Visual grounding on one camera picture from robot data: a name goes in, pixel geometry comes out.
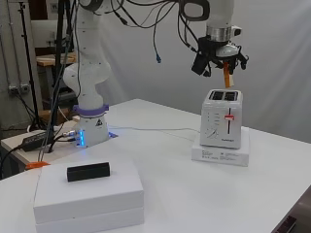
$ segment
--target metal pole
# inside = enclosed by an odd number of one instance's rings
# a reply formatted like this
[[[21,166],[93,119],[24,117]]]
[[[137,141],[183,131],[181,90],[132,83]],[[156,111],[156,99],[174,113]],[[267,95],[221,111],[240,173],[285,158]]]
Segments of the metal pole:
[[[39,112],[38,112],[38,105],[37,105],[37,98],[36,98],[35,83],[33,81],[33,76],[32,76],[32,67],[31,67],[30,52],[29,52],[29,46],[28,46],[25,15],[24,15],[24,11],[23,11],[25,9],[25,5],[22,2],[19,2],[19,6],[20,6],[20,9],[18,11],[20,12],[20,15],[21,15],[22,30],[23,30],[23,35],[21,37],[23,38],[23,41],[25,43],[25,48],[26,48],[26,57],[27,57],[28,72],[29,72],[29,78],[30,78],[29,83],[31,86],[32,102],[33,102],[33,107],[34,107],[34,112],[35,112],[35,122],[36,122],[38,128],[41,129]]]

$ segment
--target orange object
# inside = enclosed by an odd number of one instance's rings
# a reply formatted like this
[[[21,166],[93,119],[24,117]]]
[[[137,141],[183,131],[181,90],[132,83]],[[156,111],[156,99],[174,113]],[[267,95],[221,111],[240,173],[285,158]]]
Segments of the orange object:
[[[229,64],[224,62],[224,77],[225,77],[225,88],[230,88],[230,73],[229,73]]]
[[[44,166],[48,166],[50,165],[50,163],[47,162],[32,162],[32,163],[28,163],[26,165],[26,171],[31,170],[31,169],[36,169],[36,168],[42,168]]]

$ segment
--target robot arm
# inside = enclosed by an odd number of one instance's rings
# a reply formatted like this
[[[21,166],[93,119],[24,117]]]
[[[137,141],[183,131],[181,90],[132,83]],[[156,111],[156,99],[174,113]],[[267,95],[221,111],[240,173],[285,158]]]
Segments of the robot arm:
[[[81,118],[76,125],[79,136],[77,145],[90,147],[109,138],[104,118],[107,109],[95,85],[109,78],[111,68],[104,51],[98,49],[101,48],[99,16],[104,14],[104,0],[79,0],[78,2],[75,37],[80,60],[78,64],[65,69],[63,79],[78,97],[79,106],[76,110]],[[231,25],[233,0],[179,0],[178,3],[179,17],[182,21],[185,19],[207,21],[206,36],[196,39],[198,50],[195,51],[196,58],[192,66],[196,74],[211,76],[211,62],[220,69],[223,69],[227,63],[225,67],[228,67],[230,74],[233,73],[238,61],[241,62],[242,69],[245,69],[247,59],[241,53],[241,48],[230,42],[232,37],[240,35],[242,31],[241,28]]]
[[[193,72],[211,77],[211,65],[223,69],[228,64],[230,75],[238,62],[246,69],[248,58],[230,40],[242,33],[242,29],[231,24],[234,0],[184,0],[181,14],[189,21],[206,20],[206,36],[198,39],[198,51],[192,66]]]

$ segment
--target wall socket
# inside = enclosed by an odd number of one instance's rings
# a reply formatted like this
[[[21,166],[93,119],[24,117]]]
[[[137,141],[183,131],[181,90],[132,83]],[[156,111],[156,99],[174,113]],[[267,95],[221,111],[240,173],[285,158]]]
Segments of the wall socket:
[[[11,96],[16,96],[18,94],[18,88],[15,85],[10,85],[9,86],[9,94]]]
[[[29,84],[21,84],[19,86],[19,91],[20,91],[20,94],[27,94],[30,90],[30,87],[29,87]]]

